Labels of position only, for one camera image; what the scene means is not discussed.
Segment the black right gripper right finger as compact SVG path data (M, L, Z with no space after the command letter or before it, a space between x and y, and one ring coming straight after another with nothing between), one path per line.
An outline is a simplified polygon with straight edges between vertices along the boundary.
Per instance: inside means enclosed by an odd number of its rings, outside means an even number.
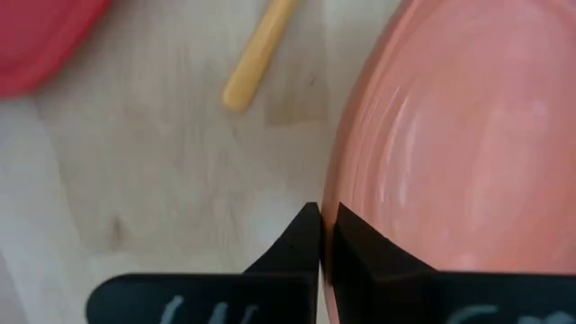
M332 285L342 323L573 323L572 275L439 271L345 205L333 229Z

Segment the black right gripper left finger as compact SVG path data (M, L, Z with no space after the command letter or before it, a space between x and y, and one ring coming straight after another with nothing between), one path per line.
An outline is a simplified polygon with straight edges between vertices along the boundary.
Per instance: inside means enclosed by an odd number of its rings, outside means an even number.
M320 210L306 203L275 243L235 274L122 274L97 286L89 324L313 323Z

